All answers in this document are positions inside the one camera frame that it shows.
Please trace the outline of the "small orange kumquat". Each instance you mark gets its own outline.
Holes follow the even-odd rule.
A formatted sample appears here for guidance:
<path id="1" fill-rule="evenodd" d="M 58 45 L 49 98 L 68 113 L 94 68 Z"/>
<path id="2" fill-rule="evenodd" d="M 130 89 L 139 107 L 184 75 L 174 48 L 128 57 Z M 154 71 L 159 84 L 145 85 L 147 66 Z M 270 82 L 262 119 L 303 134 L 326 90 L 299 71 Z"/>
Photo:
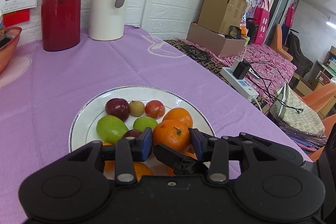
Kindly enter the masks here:
<path id="1" fill-rule="evenodd" d="M 103 142 L 102 143 L 103 146 L 105 145 L 111 145 L 111 143 L 108 143 L 108 142 Z M 113 160 L 108 160 L 108 161 L 105 161 L 105 167 L 104 167 L 104 171 L 107 172 L 107 171 L 110 171 L 110 170 L 113 170 L 114 169 L 114 161 Z"/>

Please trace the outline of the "dark red plum right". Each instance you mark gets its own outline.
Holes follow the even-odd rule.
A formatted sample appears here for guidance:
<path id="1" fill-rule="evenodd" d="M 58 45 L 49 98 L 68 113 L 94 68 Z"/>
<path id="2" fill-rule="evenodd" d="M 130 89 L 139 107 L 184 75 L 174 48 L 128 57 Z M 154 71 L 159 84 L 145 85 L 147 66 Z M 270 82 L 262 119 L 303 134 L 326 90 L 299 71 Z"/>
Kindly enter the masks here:
<path id="1" fill-rule="evenodd" d="M 134 137 L 134 138 L 139 138 L 142 134 L 142 131 L 139 130 L 129 130 L 123 135 L 123 139 L 126 139 L 128 137 Z"/>

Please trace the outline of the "dark red plum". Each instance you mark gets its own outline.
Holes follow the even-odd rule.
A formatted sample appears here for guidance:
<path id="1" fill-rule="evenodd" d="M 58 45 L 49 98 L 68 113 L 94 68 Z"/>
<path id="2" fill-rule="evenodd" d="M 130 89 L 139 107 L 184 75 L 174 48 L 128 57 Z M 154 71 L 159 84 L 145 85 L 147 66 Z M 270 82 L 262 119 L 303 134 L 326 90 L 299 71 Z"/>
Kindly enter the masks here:
<path id="1" fill-rule="evenodd" d="M 142 131 L 139 130 L 129 130 L 123 135 L 123 139 L 126 139 L 128 137 L 134 137 L 134 138 L 139 138 L 142 134 Z"/>
<path id="2" fill-rule="evenodd" d="M 130 116 L 130 106 L 123 98 L 113 98 L 105 104 L 105 112 L 125 122 Z"/>

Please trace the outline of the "large green fruit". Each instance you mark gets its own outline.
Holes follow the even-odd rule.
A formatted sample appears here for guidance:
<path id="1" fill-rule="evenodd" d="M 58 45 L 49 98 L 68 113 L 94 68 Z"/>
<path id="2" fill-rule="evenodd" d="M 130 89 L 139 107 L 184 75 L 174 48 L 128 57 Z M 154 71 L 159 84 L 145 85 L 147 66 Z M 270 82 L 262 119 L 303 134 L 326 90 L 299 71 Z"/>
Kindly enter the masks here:
<path id="1" fill-rule="evenodd" d="M 122 120 L 112 115 L 100 118 L 96 125 L 98 137 L 110 144 L 116 144 L 128 130 Z"/>

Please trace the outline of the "folded patterned cloth stack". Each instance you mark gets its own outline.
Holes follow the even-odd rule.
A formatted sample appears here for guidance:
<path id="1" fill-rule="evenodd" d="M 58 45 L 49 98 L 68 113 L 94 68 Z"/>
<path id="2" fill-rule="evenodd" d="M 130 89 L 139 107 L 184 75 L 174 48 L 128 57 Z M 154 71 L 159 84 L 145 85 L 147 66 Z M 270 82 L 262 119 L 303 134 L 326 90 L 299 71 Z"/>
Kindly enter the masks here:
<path id="1" fill-rule="evenodd" d="M 274 123 L 305 153 L 315 152 L 326 144 L 322 120 L 289 85 L 278 91 L 269 112 Z"/>

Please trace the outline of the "tan longan front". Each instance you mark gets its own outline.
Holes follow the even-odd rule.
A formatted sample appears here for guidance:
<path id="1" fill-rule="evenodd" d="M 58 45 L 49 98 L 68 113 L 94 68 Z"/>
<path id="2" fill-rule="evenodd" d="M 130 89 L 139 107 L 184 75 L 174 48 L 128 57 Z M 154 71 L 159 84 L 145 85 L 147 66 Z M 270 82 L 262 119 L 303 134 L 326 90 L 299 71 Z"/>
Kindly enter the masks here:
<path id="1" fill-rule="evenodd" d="M 129 108 L 130 114 L 135 117 L 140 117 L 145 112 L 145 105 L 141 101 L 131 101 Z"/>

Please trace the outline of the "dark red plum left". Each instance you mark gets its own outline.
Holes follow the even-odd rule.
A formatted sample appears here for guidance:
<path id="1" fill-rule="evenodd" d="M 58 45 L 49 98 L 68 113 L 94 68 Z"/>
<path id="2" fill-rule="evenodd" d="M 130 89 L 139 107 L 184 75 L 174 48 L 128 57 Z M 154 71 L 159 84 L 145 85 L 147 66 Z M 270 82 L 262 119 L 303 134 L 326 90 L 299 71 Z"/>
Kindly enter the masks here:
<path id="1" fill-rule="evenodd" d="M 105 112 L 125 122 L 130 116 L 130 106 L 123 98 L 113 98 L 105 104 Z"/>

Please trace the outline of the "small red fruit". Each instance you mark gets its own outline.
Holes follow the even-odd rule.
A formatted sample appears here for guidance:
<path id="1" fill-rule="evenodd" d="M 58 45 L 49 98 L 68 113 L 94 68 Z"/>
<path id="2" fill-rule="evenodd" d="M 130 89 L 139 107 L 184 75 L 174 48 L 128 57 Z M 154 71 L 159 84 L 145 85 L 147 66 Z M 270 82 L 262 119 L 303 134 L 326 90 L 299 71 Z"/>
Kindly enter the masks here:
<path id="1" fill-rule="evenodd" d="M 151 100 L 145 106 L 146 115 L 153 119 L 163 117 L 165 112 L 165 105 L 159 100 Z"/>

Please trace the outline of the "black power adapter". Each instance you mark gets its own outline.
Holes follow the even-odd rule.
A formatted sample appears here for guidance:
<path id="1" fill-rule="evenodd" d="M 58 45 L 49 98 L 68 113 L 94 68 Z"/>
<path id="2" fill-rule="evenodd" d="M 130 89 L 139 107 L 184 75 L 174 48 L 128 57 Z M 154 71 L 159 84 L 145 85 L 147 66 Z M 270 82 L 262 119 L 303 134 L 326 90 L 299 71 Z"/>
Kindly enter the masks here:
<path id="1" fill-rule="evenodd" d="M 236 79 L 242 80 L 248 73 L 250 67 L 250 63 L 248 63 L 248 61 L 246 60 L 235 60 L 235 62 L 231 66 L 232 74 Z"/>

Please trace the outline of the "purple tablecloth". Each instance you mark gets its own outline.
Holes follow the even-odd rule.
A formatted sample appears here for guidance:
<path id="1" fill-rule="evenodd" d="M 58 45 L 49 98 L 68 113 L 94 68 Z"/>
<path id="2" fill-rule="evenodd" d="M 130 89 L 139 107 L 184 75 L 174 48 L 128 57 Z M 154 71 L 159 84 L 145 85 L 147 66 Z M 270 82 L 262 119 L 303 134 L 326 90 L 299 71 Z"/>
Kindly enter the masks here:
<path id="1" fill-rule="evenodd" d="M 65 51 L 41 42 L 19 46 L 31 63 L 1 87 L 1 223 L 21 223 L 18 188 L 30 174 L 68 153 L 73 119 L 94 96 L 119 86 L 142 85 L 178 94 L 197 107 L 217 136 L 247 132 L 294 147 L 260 110 L 218 76 L 141 28 L 120 40 L 97 42 L 81 34 Z"/>

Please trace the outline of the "patterned brown cloth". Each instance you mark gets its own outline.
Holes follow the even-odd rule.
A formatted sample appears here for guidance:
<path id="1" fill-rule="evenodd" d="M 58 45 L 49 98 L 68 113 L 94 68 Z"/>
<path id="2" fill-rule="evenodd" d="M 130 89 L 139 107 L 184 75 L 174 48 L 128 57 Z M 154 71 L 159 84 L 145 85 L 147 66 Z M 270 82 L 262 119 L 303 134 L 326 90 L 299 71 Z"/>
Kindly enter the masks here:
<path id="1" fill-rule="evenodd" d="M 175 47 L 177 50 L 180 50 L 225 83 L 228 83 L 228 81 L 221 75 L 221 69 L 226 65 L 219 57 L 215 56 L 208 49 L 194 45 L 188 40 L 170 39 L 165 40 L 165 42 Z"/>

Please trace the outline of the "flat cardboard box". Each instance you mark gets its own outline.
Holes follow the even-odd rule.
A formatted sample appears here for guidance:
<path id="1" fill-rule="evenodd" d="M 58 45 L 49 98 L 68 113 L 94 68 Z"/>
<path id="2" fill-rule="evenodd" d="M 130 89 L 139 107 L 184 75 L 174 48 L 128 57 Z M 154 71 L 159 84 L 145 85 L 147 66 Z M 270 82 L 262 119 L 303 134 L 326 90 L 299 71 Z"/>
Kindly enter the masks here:
<path id="1" fill-rule="evenodd" d="M 237 56 L 246 44 L 245 39 L 229 39 L 196 23 L 190 24 L 186 39 L 208 49 L 218 57 Z"/>

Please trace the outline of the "pink shopping bag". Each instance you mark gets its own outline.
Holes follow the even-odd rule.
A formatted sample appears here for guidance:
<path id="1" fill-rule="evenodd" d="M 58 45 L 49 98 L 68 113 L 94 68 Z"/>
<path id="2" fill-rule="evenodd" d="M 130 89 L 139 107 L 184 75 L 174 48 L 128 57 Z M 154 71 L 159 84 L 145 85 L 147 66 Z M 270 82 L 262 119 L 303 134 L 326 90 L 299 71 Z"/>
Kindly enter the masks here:
<path id="1" fill-rule="evenodd" d="M 263 44 L 266 38 L 266 31 L 269 23 L 270 2 L 269 0 L 262 0 L 261 5 L 256 7 L 253 15 L 254 22 L 258 25 L 255 38 L 252 43 Z"/>

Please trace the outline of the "tall cardboard box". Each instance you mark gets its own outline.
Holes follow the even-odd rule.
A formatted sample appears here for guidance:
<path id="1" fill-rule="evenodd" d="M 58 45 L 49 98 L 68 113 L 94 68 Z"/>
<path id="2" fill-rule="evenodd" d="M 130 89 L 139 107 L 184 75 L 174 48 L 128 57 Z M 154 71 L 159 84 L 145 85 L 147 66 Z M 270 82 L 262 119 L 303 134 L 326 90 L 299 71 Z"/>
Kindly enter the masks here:
<path id="1" fill-rule="evenodd" d="M 246 0 L 204 0 L 198 25 L 228 35 L 230 26 L 240 26 L 247 5 Z"/>

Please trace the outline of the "red thermos jug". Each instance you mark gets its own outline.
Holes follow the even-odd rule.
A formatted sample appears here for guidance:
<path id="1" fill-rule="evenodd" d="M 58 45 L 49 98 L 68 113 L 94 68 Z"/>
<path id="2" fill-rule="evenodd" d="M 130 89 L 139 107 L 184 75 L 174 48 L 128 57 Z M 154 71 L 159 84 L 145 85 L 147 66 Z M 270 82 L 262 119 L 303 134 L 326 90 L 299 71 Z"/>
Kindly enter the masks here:
<path id="1" fill-rule="evenodd" d="M 42 42 L 49 52 L 63 51 L 80 42 L 81 0 L 42 0 Z"/>

